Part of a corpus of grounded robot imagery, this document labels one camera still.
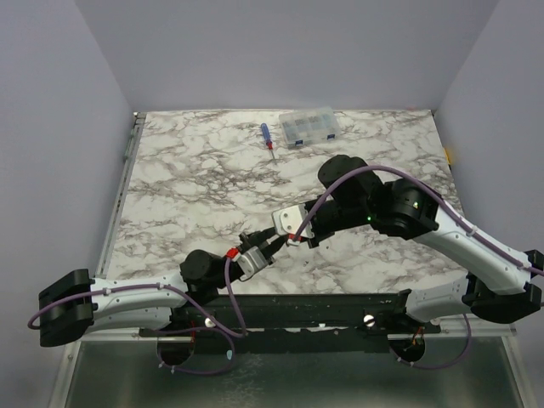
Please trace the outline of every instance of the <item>white marble surface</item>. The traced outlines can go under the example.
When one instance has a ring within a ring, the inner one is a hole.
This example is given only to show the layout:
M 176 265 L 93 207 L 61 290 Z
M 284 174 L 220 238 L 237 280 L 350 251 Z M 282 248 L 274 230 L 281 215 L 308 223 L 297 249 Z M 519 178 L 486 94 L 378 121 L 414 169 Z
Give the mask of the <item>white marble surface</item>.
M 122 210 L 108 277 L 179 270 L 192 250 L 224 254 L 241 231 L 272 226 L 272 211 L 315 198 L 322 163 L 336 154 L 397 167 L 460 209 L 429 111 L 337 112 L 334 141 L 288 150 L 279 110 L 150 113 Z M 259 125 L 269 124 L 277 163 Z M 393 179 L 379 173 L 382 180 Z M 314 250 L 284 248 L 277 263 L 239 293 L 391 292 L 446 283 L 464 274 L 434 250 L 379 235 L 370 227 L 336 233 Z

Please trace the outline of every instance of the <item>blue screwdriver handle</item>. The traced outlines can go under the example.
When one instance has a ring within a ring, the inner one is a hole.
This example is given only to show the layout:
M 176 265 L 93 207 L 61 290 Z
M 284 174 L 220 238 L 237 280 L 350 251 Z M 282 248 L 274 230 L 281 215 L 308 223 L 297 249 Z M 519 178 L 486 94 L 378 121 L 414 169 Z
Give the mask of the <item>blue screwdriver handle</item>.
M 266 123 L 261 123 L 261 131 L 263 132 L 264 143 L 269 148 L 270 153 L 272 153 L 272 158 L 275 160 L 274 151 L 272 148 L 272 139 L 270 138 L 269 127 L 266 126 Z

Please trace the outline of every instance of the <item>gray wall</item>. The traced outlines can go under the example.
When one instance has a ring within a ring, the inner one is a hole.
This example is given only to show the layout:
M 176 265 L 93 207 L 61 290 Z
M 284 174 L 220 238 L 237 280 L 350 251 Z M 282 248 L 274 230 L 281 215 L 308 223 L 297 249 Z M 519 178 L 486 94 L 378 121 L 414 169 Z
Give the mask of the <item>gray wall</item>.
M 135 110 L 437 108 L 496 0 L 76 0 Z
M 0 5 L 0 405 L 46 406 L 37 294 L 96 266 L 132 112 L 72 0 Z
M 467 215 L 521 250 L 544 252 L 544 2 L 501 0 L 436 122 L 454 152 Z M 544 289 L 544 280 L 535 279 Z M 517 324 L 544 406 L 544 312 Z

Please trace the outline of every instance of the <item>purple cable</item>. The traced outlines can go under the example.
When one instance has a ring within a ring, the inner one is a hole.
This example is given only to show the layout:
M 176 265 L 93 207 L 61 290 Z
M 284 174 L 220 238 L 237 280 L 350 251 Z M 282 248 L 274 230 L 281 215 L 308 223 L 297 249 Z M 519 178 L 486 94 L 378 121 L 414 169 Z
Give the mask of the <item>purple cable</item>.
M 435 200 L 439 206 L 444 210 L 446 214 L 450 216 L 451 219 L 453 219 L 456 223 L 458 223 L 461 228 L 463 228 L 467 232 L 473 232 L 472 228 L 466 224 L 461 217 L 459 217 L 455 211 L 453 211 L 446 202 L 440 198 L 430 187 L 428 187 L 423 182 L 419 181 L 417 178 L 411 176 L 410 174 L 406 174 L 404 172 L 401 172 L 400 170 L 397 170 L 396 168 L 387 167 L 387 166 L 380 166 L 380 165 L 372 165 L 372 166 L 366 166 L 366 167 L 360 167 L 356 168 L 355 170 L 352 170 L 349 173 L 344 174 L 341 178 L 339 178 L 337 181 L 331 184 L 331 186 L 325 190 L 325 193 L 319 198 L 319 200 L 314 204 L 311 210 L 309 210 L 308 215 L 304 219 L 304 221 L 300 224 L 300 226 L 297 229 L 297 232 L 295 233 L 294 237 L 292 238 L 294 241 L 297 240 L 300 235 L 302 234 L 304 228 L 306 228 L 306 225 L 309 224 L 312 217 L 317 213 L 317 210 L 320 209 L 320 207 L 323 205 L 323 203 L 326 201 L 326 198 L 331 195 L 331 193 L 344 181 L 347 179 L 352 178 L 353 176 L 356 176 L 358 174 L 367 173 L 367 172 L 373 172 L 373 171 L 382 171 L 387 173 L 395 174 L 399 177 L 402 177 L 403 179 L 407 179 L 411 181 L 415 186 L 417 186 L 420 190 L 427 193 L 433 200 Z M 497 245 L 495 245 L 493 242 L 490 242 L 486 240 L 482 235 L 478 233 L 473 234 L 473 238 L 484 245 L 485 247 L 489 248 L 492 252 L 496 253 L 497 255 L 505 258 L 507 261 L 511 262 L 512 264 L 516 265 L 519 268 L 525 269 L 529 271 L 530 273 L 537 274 L 544 276 L 544 272 L 534 268 L 534 267 L 525 267 L 522 262 L 518 261 L 516 258 L 510 256 L 507 252 L 504 252 L 501 248 L 499 248 Z
M 227 335 L 227 333 L 225 333 L 224 331 L 216 329 L 215 327 L 191 327 L 190 329 L 183 329 L 183 330 L 175 330 L 175 331 L 155 330 L 154 332 L 157 334 L 185 334 L 185 333 L 200 332 L 200 331 L 216 332 L 227 339 L 227 342 L 229 342 L 229 346 L 232 351 L 232 356 L 230 357 L 230 360 L 225 367 L 218 368 L 216 370 L 210 370 L 210 371 L 198 371 L 198 370 L 191 370 L 189 368 L 178 367 L 176 365 L 168 365 L 162 360 L 162 357 L 157 350 L 157 358 L 161 362 L 161 366 L 165 366 L 169 369 L 174 369 L 174 371 L 184 372 L 185 374 L 191 374 L 194 376 L 217 376 L 218 374 L 223 374 L 224 372 L 230 371 L 235 364 L 235 344 L 232 341 L 232 338 L 230 338 L 229 335 Z
M 230 284 L 230 261 L 231 259 L 227 258 L 227 262 L 224 263 L 224 283 L 227 286 L 227 292 L 229 293 L 230 302 L 232 303 L 232 309 L 235 310 L 236 317 L 240 323 L 242 336 L 247 336 L 246 322 L 244 321 L 244 316 L 241 314 L 238 302 L 236 302 L 235 294 L 232 291 L 232 285 Z
M 447 363 L 444 363 L 444 364 L 439 364 L 439 365 L 420 365 L 420 364 L 417 364 L 417 363 L 410 363 L 406 360 L 402 360 L 395 352 L 394 350 L 391 348 L 391 352 L 395 355 L 395 357 L 397 357 L 397 361 L 401 364 L 404 364 L 405 366 L 409 366 L 411 368 L 417 368 L 419 370 L 442 370 L 442 369 L 445 369 L 445 368 L 450 368 L 451 366 L 454 366 L 455 364 L 457 364 L 459 361 L 461 361 L 462 359 L 464 359 L 467 355 L 468 355 L 468 352 L 470 351 L 470 348 L 472 347 L 472 344 L 473 344 L 473 330 L 472 328 L 470 327 L 470 323 L 468 321 L 468 317 L 466 314 L 464 314 L 462 316 L 464 319 L 465 319 L 465 323 L 467 324 L 467 343 L 465 344 L 465 348 L 462 350 L 462 352 L 455 358 L 453 359 L 452 361 L 449 361 Z
M 45 315 L 49 310 L 53 309 L 53 308 L 56 308 L 57 306 L 60 306 L 61 304 L 65 304 L 65 303 L 68 303 L 68 302 L 71 302 L 73 300 L 77 300 L 77 299 L 82 299 L 82 298 L 88 298 L 88 297 L 92 297 L 92 296 L 97 296 L 97 295 L 103 295 L 104 294 L 104 290 L 101 290 L 101 291 L 91 291 L 91 292 L 84 292 L 84 293 L 78 293 L 77 295 L 71 295 L 71 296 L 68 296 L 68 297 L 64 297 L 60 300 L 57 300 L 56 302 L 52 302 L 50 304 L 48 304 L 45 308 L 43 309 L 39 309 L 32 317 L 30 320 L 28 320 L 28 323 L 26 323 L 26 326 L 31 329 L 31 330 L 40 330 L 40 326 L 36 326 L 34 324 L 34 322 L 36 321 L 36 319 L 38 319 L 39 317 L 41 317 L 42 315 Z

